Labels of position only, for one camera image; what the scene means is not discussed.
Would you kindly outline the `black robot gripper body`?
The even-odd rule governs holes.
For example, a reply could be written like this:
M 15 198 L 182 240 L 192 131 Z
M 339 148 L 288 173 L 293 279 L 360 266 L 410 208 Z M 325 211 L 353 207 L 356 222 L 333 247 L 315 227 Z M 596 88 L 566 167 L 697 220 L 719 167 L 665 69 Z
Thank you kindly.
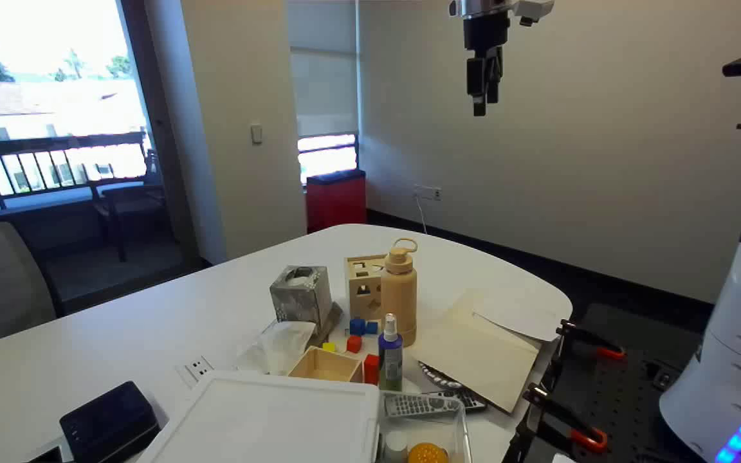
M 470 51 L 468 76 L 481 81 L 501 78 L 501 46 L 506 45 L 509 18 L 505 13 L 464 22 L 464 46 Z

